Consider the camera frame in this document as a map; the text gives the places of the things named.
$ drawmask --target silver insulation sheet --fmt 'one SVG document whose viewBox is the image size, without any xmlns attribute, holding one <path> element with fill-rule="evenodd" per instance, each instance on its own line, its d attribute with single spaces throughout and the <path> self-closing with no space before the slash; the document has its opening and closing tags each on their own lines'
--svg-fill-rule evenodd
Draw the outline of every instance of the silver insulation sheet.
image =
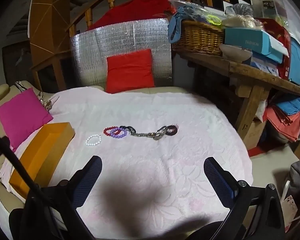
<svg viewBox="0 0 300 240">
<path fill-rule="evenodd" d="M 71 47 L 81 86 L 104 88 L 107 57 L 142 49 L 151 49 L 155 86 L 172 86 L 167 19 L 124 22 L 86 31 L 71 38 Z"/>
</svg>

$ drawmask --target red bead bracelet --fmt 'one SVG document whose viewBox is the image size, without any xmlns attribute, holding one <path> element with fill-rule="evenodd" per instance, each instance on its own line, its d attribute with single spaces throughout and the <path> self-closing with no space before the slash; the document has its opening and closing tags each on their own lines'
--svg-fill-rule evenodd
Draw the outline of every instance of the red bead bracelet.
<svg viewBox="0 0 300 240">
<path fill-rule="evenodd" d="M 114 129 L 114 128 L 118 128 L 118 127 L 117 127 L 117 126 L 111 126 L 111 127 L 105 128 L 105 129 L 103 130 L 103 133 L 104 133 L 106 136 L 111 136 L 111 134 L 108 133 L 107 131 L 112 130 L 112 129 Z M 119 131 L 114 132 L 113 134 L 118 135 L 120 132 L 121 132 L 121 131 L 119 130 Z"/>
</svg>

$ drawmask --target blue box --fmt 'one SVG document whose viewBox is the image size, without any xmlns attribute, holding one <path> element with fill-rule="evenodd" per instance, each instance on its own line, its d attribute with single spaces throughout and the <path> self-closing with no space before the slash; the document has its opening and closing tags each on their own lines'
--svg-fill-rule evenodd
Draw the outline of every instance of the blue box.
<svg viewBox="0 0 300 240">
<path fill-rule="evenodd" d="M 283 54 L 288 54 L 281 42 L 259 29 L 226 28 L 225 44 L 251 49 L 278 63 L 282 62 Z"/>
<path fill-rule="evenodd" d="M 242 63 L 255 67 L 276 77 L 279 76 L 277 68 L 278 63 L 260 53 L 253 52 L 251 58 Z"/>
<path fill-rule="evenodd" d="M 290 71 L 288 79 L 300 85 L 300 44 L 291 37 Z"/>
</svg>

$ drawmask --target red mat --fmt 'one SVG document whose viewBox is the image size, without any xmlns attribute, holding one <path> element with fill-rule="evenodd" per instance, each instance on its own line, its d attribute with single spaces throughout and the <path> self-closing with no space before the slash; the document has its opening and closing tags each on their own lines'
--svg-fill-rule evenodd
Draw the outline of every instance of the red mat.
<svg viewBox="0 0 300 240">
<path fill-rule="evenodd" d="M 248 150 L 248 154 L 249 154 L 249 157 L 253 157 L 258 154 L 262 154 L 262 153 L 268 152 L 270 150 L 273 150 L 282 145 L 284 145 L 284 144 L 270 138 L 270 139 L 267 139 L 266 141 L 260 143 L 259 145 L 257 145 L 257 147 L 254 147 L 254 148 Z"/>
</svg>

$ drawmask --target wicker basket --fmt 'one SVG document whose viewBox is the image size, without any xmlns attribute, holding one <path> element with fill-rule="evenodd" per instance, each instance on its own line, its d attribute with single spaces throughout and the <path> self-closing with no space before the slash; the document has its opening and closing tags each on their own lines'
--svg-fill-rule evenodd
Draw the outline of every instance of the wicker basket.
<svg viewBox="0 0 300 240">
<path fill-rule="evenodd" d="M 181 22 L 181 38 L 172 44 L 177 52 L 199 52 L 221 55 L 219 45 L 223 43 L 225 32 L 221 28 L 196 21 Z"/>
</svg>

